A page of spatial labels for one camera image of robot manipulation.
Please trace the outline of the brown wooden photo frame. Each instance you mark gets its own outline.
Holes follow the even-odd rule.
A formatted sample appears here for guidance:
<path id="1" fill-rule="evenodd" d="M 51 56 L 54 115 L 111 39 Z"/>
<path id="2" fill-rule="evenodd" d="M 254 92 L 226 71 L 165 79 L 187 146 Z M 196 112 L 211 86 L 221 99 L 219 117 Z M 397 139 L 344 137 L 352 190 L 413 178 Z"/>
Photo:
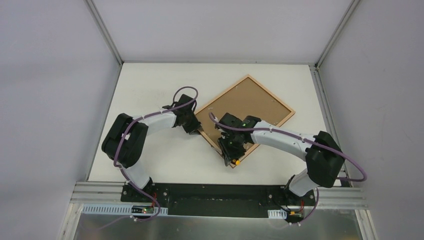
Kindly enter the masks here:
<path id="1" fill-rule="evenodd" d="M 281 127 L 296 111 L 250 75 L 244 76 L 231 87 L 195 111 L 201 122 L 200 134 L 222 155 L 218 138 L 221 132 L 209 118 L 212 112 L 218 119 L 229 113 L 240 120 L 258 117 L 271 125 Z"/>

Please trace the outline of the black orange handle screwdriver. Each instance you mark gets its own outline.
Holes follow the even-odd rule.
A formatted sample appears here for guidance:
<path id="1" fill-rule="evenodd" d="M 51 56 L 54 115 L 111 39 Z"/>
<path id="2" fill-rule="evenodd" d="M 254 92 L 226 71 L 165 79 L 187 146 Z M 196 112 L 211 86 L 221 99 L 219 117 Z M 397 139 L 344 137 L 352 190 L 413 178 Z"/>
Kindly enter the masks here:
<path id="1" fill-rule="evenodd" d="M 238 166 L 238 165 L 240 164 L 240 160 L 238 160 L 238 159 L 233 159 L 233 160 L 231 161 L 231 164 L 232 164 L 232 165 L 234 165 L 234 166 Z"/>

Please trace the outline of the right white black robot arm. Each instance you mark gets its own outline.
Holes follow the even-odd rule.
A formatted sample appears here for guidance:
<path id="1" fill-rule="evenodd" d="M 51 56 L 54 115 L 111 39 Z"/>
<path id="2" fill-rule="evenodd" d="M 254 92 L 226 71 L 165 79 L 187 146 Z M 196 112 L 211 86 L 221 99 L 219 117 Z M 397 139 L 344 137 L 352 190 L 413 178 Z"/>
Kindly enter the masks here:
<path id="1" fill-rule="evenodd" d="M 333 137 L 320 131 L 303 134 L 272 125 L 255 116 L 244 120 L 225 113 L 218 119 L 213 113 L 209 118 L 220 131 L 218 147 L 225 165 L 234 165 L 246 154 L 246 144 L 269 146 L 298 157 L 306 168 L 293 175 L 284 186 L 284 200 L 296 205 L 316 187 L 332 188 L 345 162 L 340 147 Z"/>

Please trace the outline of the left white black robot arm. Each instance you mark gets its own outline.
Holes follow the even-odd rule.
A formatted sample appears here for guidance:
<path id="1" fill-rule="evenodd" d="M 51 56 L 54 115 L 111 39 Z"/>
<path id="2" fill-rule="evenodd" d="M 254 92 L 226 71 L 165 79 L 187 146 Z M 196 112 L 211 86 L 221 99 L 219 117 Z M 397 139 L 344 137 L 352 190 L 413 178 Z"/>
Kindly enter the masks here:
<path id="1" fill-rule="evenodd" d="M 143 117 L 121 113 L 113 122 L 101 150 L 119 168 L 128 184 L 134 188 L 134 197 L 140 202 L 149 201 L 153 195 L 153 180 L 141 163 L 146 138 L 176 127 L 182 127 L 187 134 L 197 132 L 201 123 L 194 113 L 196 106 L 197 101 L 193 97 L 182 94 L 178 101 L 163 106 L 158 113 Z"/>

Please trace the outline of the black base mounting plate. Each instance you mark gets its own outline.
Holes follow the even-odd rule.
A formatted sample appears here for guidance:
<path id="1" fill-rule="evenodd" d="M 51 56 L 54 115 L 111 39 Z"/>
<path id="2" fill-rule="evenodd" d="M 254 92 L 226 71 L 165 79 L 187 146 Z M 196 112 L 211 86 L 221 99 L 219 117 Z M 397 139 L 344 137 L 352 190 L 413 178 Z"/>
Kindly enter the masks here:
<path id="1" fill-rule="evenodd" d="M 269 218 L 316 204 L 316 193 L 299 197 L 284 185 L 148 183 L 140 193 L 125 184 L 120 200 L 160 206 L 170 216 Z"/>

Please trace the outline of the aluminium front rail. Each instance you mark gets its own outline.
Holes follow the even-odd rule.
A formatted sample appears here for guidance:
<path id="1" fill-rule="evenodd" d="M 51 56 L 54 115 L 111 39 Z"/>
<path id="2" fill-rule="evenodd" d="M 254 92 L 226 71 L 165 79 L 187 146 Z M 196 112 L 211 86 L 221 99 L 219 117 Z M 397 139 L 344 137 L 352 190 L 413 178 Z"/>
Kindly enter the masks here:
<path id="1" fill-rule="evenodd" d="M 123 182 L 82 181 L 74 186 L 72 202 L 118 203 Z M 321 209 L 368 210 L 369 204 L 362 188 L 319 188 L 318 207 Z"/>

